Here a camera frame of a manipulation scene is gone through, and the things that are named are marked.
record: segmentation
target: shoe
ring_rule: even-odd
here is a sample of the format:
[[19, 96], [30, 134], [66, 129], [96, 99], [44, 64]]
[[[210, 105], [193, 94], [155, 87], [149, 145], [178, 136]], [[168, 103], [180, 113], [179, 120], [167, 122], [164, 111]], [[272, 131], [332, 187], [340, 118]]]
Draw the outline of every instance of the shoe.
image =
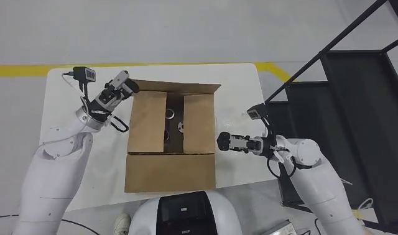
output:
[[127, 213], [120, 214], [113, 226], [113, 235], [127, 235], [129, 234], [131, 218]]

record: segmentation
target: cardboard box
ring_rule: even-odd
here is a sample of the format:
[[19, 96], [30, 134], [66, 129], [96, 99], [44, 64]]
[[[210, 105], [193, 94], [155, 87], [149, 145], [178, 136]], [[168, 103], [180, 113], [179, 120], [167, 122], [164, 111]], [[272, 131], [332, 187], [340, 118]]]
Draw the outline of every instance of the cardboard box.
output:
[[[214, 189], [214, 92], [220, 85], [136, 82], [140, 92], [132, 106], [124, 191]], [[167, 108], [174, 110], [171, 120], [165, 118]]]

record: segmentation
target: black cable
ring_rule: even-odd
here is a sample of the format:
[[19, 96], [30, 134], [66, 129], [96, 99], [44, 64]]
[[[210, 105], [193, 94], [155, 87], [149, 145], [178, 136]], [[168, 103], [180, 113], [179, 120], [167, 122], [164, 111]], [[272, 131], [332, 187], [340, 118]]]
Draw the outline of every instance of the black cable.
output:
[[[267, 168], [268, 168], [268, 170], [270, 171], [271, 175], [275, 176], [276, 179], [279, 179], [279, 178], [280, 178], [280, 175], [276, 175], [276, 174], [272, 171], [271, 167], [269, 166], [269, 162], [270, 162], [270, 161], [271, 161], [271, 158], [268, 158], [268, 159], [267, 159]], [[296, 164], [293, 163], [293, 165], [294, 165], [294, 167], [293, 167], [292, 173], [290, 173], [290, 175], [287, 175], [287, 177], [289, 177], [289, 178], [293, 176], [293, 174], [296, 172], [296, 169], [297, 169]]]
[[300, 234], [300, 235], [306, 235], [306, 234], [311, 235], [311, 230], [308, 230], [308, 231], [306, 231], [305, 233], [302, 233], [302, 234]]
[[316, 218], [315, 221], [314, 221], [314, 223], [315, 223], [315, 227], [317, 228], [317, 231], [318, 231], [319, 235], [321, 235], [321, 231], [319, 231], [318, 224], [317, 224], [317, 221], [318, 221], [318, 220], [319, 220], [319, 219]]
[[126, 131], [129, 130], [129, 126], [127, 124], [125, 124], [120, 118], [118, 118], [117, 116], [113, 116], [114, 119], [116, 119], [117, 121], [119, 121], [119, 123], [121, 123], [124, 126], [124, 130], [120, 129], [117, 125], [115, 125], [113, 122], [111, 122], [111, 125], [118, 131], [125, 133]]
[[[0, 218], [18, 217], [18, 216], [19, 216], [19, 214], [11, 214], [11, 215], [3, 215], [3, 216], [0, 216]], [[88, 228], [88, 227], [85, 226], [84, 224], [80, 224], [80, 223], [77, 223], [77, 222], [74, 222], [74, 221], [68, 220], [68, 219], [61, 219], [61, 220], [64, 221], [64, 222], [67, 222], [67, 223], [71, 223], [71, 224], [75, 224], [75, 225], [77, 225], [77, 226], [81, 226], [81, 227], [83, 227], [83, 228], [85, 228], [85, 229], [91, 231], [91, 232], [94, 233], [95, 235], [100, 235], [99, 233], [97, 233], [96, 231], [94, 231], [94, 230], [91, 229], [91, 228]]]

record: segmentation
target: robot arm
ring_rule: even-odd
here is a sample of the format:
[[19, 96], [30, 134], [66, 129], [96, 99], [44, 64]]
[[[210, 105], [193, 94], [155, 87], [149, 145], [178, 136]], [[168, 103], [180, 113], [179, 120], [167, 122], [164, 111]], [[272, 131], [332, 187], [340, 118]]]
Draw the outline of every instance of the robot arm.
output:
[[248, 110], [252, 119], [262, 119], [267, 137], [231, 135], [222, 132], [217, 139], [220, 150], [252, 152], [282, 163], [298, 195], [322, 223], [329, 235], [365, 235], [355, 218], [335, 169], [310, 139], [286, 139], [276, 135], [267, 120], [264, 104]]
[[[79, 67], [73, 71], [75, 74], [69, 75], [75, 79], [76, 75], [83, 74], [84, 77], [78, 79], [80, 83], [86, 74], [93, 79], [91, 82], [95, 81], [93, 70]], [[121, 101], [138, 92], [139, 87], [129, 79], [128, 72], [121, 71], [93, 101], [87, 103], [86, 94], [84, 105], [69, 125], [49, 130], [24, 179], [21, 212], [14, 235], [57, 233], [62, 216], [83, 179], [93, 144], [92, 133], [101, 130]]]

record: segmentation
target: table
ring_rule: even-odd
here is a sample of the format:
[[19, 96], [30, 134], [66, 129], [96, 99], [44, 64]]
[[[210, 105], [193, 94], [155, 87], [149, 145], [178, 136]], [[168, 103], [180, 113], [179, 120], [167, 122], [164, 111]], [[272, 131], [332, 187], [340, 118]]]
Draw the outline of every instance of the table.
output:
[[[261, 121], [252, 121], [246, 115], [247, 108], [264, 101], [256, 67], [251, 63], [93, 69], [97, 79], [96, 83], [88, 85], [90, 99], [121, 70], [127, 70], [130, 78], [137, 80], [221, 84], [215, 93], [216, 136], [221, 131], [250, 136], [261, 136], [264, 132]], [[81, 106], [78, 93], [61, 78], [62, 73], [71, 70], [53, 69], [47, 75], [40, 142], [50, 127], [65, 125]], [[114, 112], [126, 123], [129, 123], [132, 102], [133, 98], [123, 101]], [[110, 126], [104, 127], [94, 134], [94, 140], [82, 183], [67, 211], [174, 194], [125, 193], [128, 132], [123, 134]], [[272, 163], [271, 168], [279, 173], [277, 164]], [[267, 169], [266, 158], [242, 152], [216, 151], [217, 188], [272, 179], [275, 178]]]

